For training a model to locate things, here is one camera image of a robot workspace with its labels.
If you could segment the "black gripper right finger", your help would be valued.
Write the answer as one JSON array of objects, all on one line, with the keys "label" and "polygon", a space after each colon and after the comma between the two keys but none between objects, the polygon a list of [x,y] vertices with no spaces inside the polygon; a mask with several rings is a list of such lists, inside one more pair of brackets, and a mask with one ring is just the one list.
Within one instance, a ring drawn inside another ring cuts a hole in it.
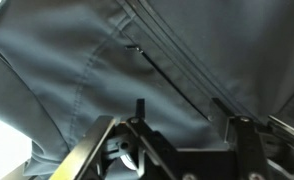
[{"label": "black gripper right finger", "polygon": [[235,116],[235,113],[227,105],[225,105],[219,98],[213,98],[212,105],[216,111],[222,112],[227,117]]}]

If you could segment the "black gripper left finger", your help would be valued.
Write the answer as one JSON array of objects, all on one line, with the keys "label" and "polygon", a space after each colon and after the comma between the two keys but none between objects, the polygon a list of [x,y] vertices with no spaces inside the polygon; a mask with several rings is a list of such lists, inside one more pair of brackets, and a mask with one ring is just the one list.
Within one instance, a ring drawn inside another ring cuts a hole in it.
[{"label": "black gripper left finger", "polygon": [[138,118],[144,118],[145,117],[145,100],[144,99],[138,99],[136,101],[135,116],[138,117]]}]

